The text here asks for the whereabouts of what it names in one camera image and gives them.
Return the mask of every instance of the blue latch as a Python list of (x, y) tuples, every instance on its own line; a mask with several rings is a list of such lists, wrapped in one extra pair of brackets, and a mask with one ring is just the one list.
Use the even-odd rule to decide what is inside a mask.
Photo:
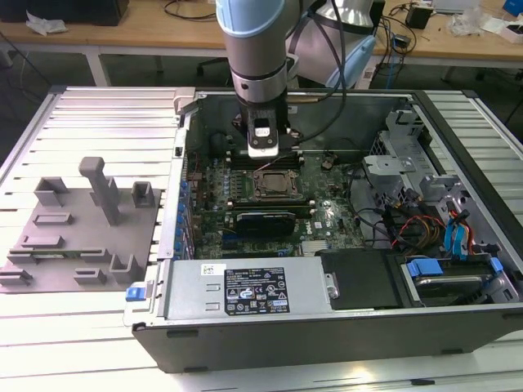
[(443, 270), (437, 259), (414, 259), (407, 263), (407, 270), (413, 278), (426, 275), (442, 275)]
[(498, 257), (492, 257), (490, 259), (490, 264), (492, 265), (492, 268), (494, 268), (496, 275), (503, 272), (503, 265), (501, 264), (501, 261), (499, 261)]
[(129, 287), (125, 291), (125, 301), (145, 301), (145, 287)]

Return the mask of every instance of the blue tab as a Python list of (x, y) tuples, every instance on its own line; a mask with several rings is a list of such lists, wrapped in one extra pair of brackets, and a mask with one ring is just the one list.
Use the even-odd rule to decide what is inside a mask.
[(442, 275), (443, 270), (437, 259), (414, 259), (413, 263), (418, 267), (419, 273), (425, 275)]
[(145, 301), (145, 287), (129, 287), (125, 291), (125, 301)]
[(501, 261), (499, 261), (498, 257), (492, 257), (490, 259), (490, 264), (492, 265), (492, 268), (494, 268), (496, 275), (503, 272), (503, 265), (501, 264)]
[(445, 229), (445, 240), (443, 242), (447, 252), (450, 252), (450, 248), (452, 247), (452, 232), (454, 231), (454, 226), (450, 223), (451, 221), (452, 220), (449, 220), (447, 228)]
[(463, 237), (465, 236), (465, 228), (463, 226), (458, 226), (456, 230), (456, 235), (454, 237), (454, 245), (452, 246), (452, 253), (455, 256), (459, 256), (459, 260), (466, 260), (467, 256), (465, 256), (461, 252), (461, 242), (463, 241)]
[(419, 268), (413, 261), (411, 261), (410, 263), (407, 263), (407, 270), (409, 270), (409, 274), (413, 278), (416, 278), (417, 276), (419, 276)]

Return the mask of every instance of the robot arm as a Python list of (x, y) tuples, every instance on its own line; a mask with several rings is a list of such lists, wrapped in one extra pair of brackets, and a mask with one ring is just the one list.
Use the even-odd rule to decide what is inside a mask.
[[(225, 34), (230, 70), (240, 105), (242, 130), (247, 137), (251, 158), (273, 158), (278, 155), (280, 149), (290, 149), (295, 142), (288, 135), (288, 62), (285, 40), (289, 31), (315, 2), (317, 1), (217, 0), (217, 19)], [(372, 23), (368, 17), (372, 0), (336, 0), (338, 10), (346, 17), (347, 25), (354, 23), (355, 15), (357, 23), (360, 23), (362, 12), (347, 5), (353, 2), (358, 6), (361, 3), (364, 7), (368, 6), (367, 19), (361, 23), (370, 23), (369, 32), (372, 32)], [(340, 46), (339, 31), (335, 28), (337, 21), (333, 19), (335, 16), (332, 7), (328, 0), (317, 13), (325, 20), (325, 28), (331, 29), (333, 36), (337, 33), (337, 38), (333, 37), (333, 40)], [(307, 29), (294, 34), (298, 34), (298, 37), (290, 38), (289, 41), (295, 39), (295, 42), (298, 42), (294, 45), (295, 50), (305, 52), (307, 45), (315, 45), (314, 41), (319, 43), (320, 47), (328, 48), (323, 37)], [(322, 56), (319, 52), (310, 53), (306, 58), (309, 64), (304, 69), (312, 68), (313, 74), (317, 73), (314, 69), (319, 69), (319, 74), (327, 73), (331, 80), (338, 79), (339, 73), (335, 76), (335, 62), (332, 61), (332, 64), (326, 66), (324, 59), (315, 60), (315, 55)]]

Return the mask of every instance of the power supply label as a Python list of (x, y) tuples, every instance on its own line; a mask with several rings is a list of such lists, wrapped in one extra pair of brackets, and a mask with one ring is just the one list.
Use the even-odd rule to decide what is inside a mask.
[(283, 268), (226, 269), (225, 304), (229, 316), (290, 311)]

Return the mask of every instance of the workbench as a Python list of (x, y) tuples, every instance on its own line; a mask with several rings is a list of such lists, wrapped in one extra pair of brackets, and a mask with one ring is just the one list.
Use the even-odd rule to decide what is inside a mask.
[[(385, 14), (403, 2), (388, 0)], [(84, 54), (95, 84), (101, 87), (110, 86), (110, 78), (101, 61), (101, 55), (226, 56), (225, 43), (217, 22), (178, 20), (163, 12), (165, 3), (161, 0), (131, 0), (126, 15), (116, 27), (67, 24), (69, 32), (43, 37), (25, 24), (0, 23), (0, 31), (22, 51)], [(484, 11), (493, 16), (503, 16), (503, 0), (484, 0), (482, 4)], [(180, 13), (196, 16), (208, 14), (213, 9), (214, 6), (208, 4), (184, 3)], [(406, 12), (400, 12), (396, 18), (405, 20), (405, 16)], [(418, 44), (405, 58), (406, 64), (523, 67), (521, 46), (512, 45), (498, 35), (486, 32), (481, 37), (453, 37), (446, 28), (449, 18), (450, 16), (433, 16), (424, 30), (416, 30)], [(392, 28), (397, 33), (402, 31), (397, 24), (393, 24)], [(378, 33), (374, 56), (358, 83), (358, 88), (369, 87), (373, 69), (385, 51), (383, 37), (382, 32)], [(0, 42), (0, 51), (8, 50), (12, 50), (9, 44)], [(156, 59), (158, 66), (161, 66), (160, 57)]]
[[(105, 174), (113, 176), (121, 188), (146, 180), (162, 190), (149, 256), (154, 263), (177, 137), (175, 90), (70, 87), (49, 94), (0, 169), (0, 252), (6, 255), (18, 239), (38, 201), (33, 191), (40, 177), (62, 176), (70, 188), (86, 187), (78, 163), (90, 155), (105, 160)], [(514, 171), (509, 174), (521, 179), (515, 170), (523, 155), (507, 129), (479, 100), (473, 104), (459, 91), (428, 93), (446, 111), (445, 120), (478, 164), (486, 160), (482, 168), (500, 195), (512, 201), (523, 197), (515, 180), (496, 174), (496, 165), (511, 159)], [(488, 118), (480, 118), (478, 107)], [(498, 148), (486, 148), (492, 144)], [(523, 385), (522, 332), (472, 354), (169, 375), (158, 370), (131, 328), (123, 325), (124, 304), (124, 292), (0, 295), (0, 390), (92, 392), (117, 385), (118, 390), (153, 386), (176, 391), (429, 388), (486, 392)]]

